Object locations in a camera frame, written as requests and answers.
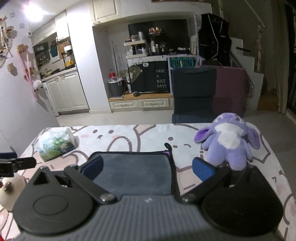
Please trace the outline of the purple and grey towel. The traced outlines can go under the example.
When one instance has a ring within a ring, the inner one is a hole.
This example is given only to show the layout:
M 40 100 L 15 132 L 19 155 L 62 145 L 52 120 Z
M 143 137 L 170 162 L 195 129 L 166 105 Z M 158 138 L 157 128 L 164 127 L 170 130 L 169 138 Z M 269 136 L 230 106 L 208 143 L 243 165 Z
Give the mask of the purple and grey towel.
M 102 172 L 92 181 L 121 199 L 123 195 L 180 196 L 172 147 L 155 152 L 95 152 L 104 160 Z

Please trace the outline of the purple plush toy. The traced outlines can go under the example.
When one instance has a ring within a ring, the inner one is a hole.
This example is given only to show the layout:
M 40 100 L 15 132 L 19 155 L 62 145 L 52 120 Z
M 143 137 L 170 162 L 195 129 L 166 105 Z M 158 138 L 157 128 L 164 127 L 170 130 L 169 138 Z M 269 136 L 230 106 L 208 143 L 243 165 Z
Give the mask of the purple plush toy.
M 196 133 L 194 142 L 208 152 L 206 161 L 215 166 L 227 162 L 234 171 L 241 171 L 253 159 L 250 147 L 258 150 L 257 131 L 235 113 L 222 113 L 210 126 Z

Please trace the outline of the green floral tissue pack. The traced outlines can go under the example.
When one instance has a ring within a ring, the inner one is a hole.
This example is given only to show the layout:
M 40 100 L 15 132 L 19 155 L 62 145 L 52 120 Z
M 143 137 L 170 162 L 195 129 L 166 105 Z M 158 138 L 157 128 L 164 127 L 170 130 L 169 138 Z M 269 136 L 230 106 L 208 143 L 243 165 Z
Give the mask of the green floral tissue pack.
M 75 148 L 77 142 L 68 127 L 52 128 L 44 132 L 37 144 L 37 151 L 44 162 L 60 157 Z

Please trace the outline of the dark floor chair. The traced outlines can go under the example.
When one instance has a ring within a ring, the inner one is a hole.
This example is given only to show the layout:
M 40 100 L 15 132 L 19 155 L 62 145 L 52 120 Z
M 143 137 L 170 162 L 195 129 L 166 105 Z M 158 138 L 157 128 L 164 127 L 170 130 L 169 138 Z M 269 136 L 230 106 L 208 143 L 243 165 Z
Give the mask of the dark floor chair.
M 174 68 L 172 123 L 211 123 L 217 72 L 214 67 Z

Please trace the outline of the white drawer platform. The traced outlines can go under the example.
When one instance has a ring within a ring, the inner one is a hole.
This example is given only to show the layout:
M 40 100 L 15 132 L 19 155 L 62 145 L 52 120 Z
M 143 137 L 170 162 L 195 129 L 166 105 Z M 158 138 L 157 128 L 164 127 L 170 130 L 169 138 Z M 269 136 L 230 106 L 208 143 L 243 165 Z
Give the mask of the white drawer platform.
M 128 93 L 121 98 L 109 98 L 108 102 L 113 113 L 120 111 L 174 109 L 174 99 L 170 93 L 146 93 L 139 96 Z

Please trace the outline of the white kitchen cabinet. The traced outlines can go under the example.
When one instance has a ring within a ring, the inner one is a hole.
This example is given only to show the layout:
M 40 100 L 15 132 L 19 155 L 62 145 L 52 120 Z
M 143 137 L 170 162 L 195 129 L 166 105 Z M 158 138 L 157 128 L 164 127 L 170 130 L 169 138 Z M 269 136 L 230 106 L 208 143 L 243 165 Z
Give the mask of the white kitchen cabinet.
M 43 82 L 58 113 L 89 110 L 77 70 L 69 70 Z

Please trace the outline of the white washing machine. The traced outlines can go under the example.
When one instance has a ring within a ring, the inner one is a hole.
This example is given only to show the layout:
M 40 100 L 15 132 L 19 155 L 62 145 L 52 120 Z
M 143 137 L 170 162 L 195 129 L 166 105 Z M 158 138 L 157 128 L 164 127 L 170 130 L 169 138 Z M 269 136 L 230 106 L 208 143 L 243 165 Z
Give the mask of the white washing machine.
M 48 98 L 49 104 L 50 104 L 50 106 L 51 106 L 51 109 L 52 109 L 52 111 L 53 111 L 55 117 L 58 117 L 58 116 L 59 116 L 59 113 L 58 113 L 58 111 L 57 111 L 57 109 L 56 109 L 56 107 L 55 107 L 55 104 L 54 104 L 54 102 L 53 102 L 53 99 L 52 99 L 52 97 L 51 97 L 51 95 L 50 95 L 48 85 L 46 84 L 46 82 L 43 82 L 42 84 L 43 84 L 43 89 L 44 89 L 44 91 L 45 91 L 45 93 L 46 93 L 46 96 L 47 96 L 47 98 Z

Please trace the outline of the dark grey trash bin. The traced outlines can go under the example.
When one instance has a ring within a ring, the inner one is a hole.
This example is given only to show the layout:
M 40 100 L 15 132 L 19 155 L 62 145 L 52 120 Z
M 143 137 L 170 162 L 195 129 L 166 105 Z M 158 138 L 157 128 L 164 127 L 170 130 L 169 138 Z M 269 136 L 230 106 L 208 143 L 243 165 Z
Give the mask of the dark grey trash bin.
M 109 74 L 108 84 L 112 97 L 121 97 L 124 95 L 125 85 L 123 79 L 116 76 L 114 72 Z

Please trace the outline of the maroon folded mat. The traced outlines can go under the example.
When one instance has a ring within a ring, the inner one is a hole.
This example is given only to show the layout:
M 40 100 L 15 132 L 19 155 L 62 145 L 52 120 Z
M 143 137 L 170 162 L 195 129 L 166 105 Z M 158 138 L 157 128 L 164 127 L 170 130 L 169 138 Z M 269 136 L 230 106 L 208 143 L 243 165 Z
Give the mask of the maroon folded mat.
M 245 69 L 214 66 L 216 69 L 216 93 L 213 98 L 213 112 L 235 113 L 243 116 L 245 111 Z

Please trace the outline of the black have a nice day curtain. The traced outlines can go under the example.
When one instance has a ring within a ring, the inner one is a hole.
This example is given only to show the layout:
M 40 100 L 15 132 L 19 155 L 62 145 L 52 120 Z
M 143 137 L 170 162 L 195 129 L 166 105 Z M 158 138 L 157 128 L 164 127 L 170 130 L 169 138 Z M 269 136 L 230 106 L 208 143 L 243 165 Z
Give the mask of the black have a nice day curtain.
M 129 68 L 132 93 L 170 93 L 168 61 L 148 61 Z

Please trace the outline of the green poison sign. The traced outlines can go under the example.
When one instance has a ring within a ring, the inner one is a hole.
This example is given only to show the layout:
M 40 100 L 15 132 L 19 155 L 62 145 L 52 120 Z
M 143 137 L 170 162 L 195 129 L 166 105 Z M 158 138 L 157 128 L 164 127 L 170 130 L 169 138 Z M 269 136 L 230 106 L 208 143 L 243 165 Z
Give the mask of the green poison sign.
M 194 68 L 195 59 L 192 57 L 173 57 L 170 58 L 171 68 Z

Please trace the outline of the white shelf rack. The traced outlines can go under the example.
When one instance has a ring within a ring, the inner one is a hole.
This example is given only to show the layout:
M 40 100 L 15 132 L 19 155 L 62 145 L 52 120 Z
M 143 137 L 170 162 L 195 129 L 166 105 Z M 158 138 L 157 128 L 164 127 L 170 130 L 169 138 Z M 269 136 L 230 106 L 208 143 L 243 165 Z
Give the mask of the white shelf rack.
M 142 58 L 149 55 L 146 40 L 125 42 L 126 59 Z

